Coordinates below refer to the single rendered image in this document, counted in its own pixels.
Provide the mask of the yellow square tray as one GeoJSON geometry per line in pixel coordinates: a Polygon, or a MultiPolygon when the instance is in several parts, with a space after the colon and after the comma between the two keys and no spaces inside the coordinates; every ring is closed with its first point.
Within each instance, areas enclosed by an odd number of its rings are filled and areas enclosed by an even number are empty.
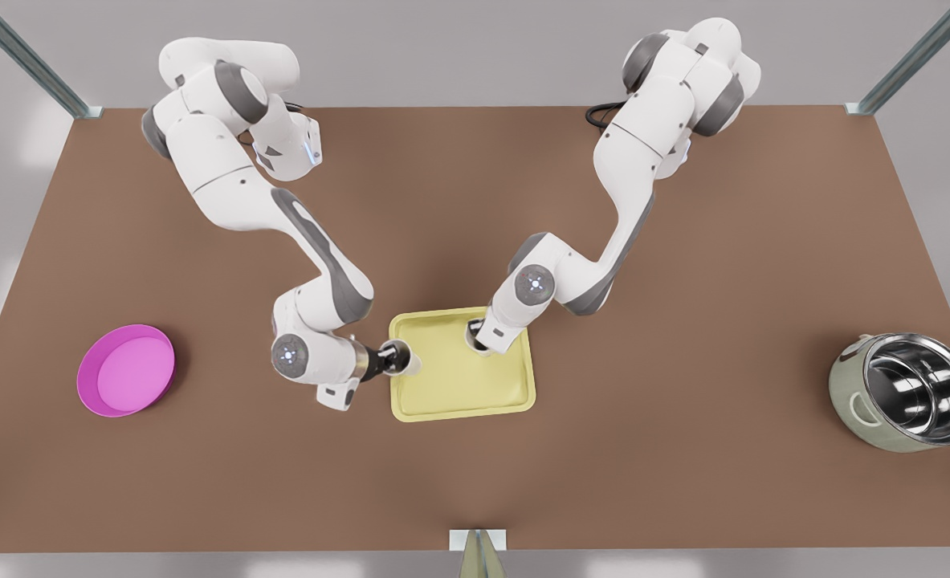
{"type": "Polygon", "coordinates": [[[402,423],[497,416],[529,410],[536,380],[527,332],[503,355],[481,356],[463,337],[468,321],[485,307],[405,312],[388,326],[391,340],[405,341],[421,362],[412,376],[390,378],[390,404],[402,423]]]}

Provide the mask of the pink round bowl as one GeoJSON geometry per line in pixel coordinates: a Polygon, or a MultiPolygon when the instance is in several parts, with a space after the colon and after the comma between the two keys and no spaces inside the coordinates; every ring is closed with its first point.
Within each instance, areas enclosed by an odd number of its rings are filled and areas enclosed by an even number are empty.
{"type": "Polygon", "coordinates": [[[81,403],[101,417],[125,417],[162,399],[176,376],[176,351],[160,329],[133,324],[101,336],[75,376],[81,403]]]}

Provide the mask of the green steel cooking pot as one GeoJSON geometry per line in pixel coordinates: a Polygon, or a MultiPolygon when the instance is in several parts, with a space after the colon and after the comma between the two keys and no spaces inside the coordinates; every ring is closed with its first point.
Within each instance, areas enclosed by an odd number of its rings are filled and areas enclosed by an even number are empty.
{"type": "Polygon", "coordinates": [[[832,362],[830,401],[850,432],[893,453],[950,446],[950,347],[923,334],[862,334],[832,362]]]}

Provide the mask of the silver frame post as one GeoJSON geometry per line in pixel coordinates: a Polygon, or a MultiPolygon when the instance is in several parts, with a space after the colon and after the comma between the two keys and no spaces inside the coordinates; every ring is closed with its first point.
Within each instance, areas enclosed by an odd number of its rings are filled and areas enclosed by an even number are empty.
{"type": "Polygon", "coordinates": [[[90,106],[0,15],[0,48],[75,120],[98,120],[101,106],[90,106]]]}
{"type": "Polygon", "coordinates": [[[846,114],[872,116],[950,41],[950,7],[858,102],[845,103],[846,114]]]}
{"type": "Polygon", "coordinates": [[[498,552],[507,550],[504,529],[449,530],[450,552],[461,552],[459,578],[508,578],[498,552]]]}

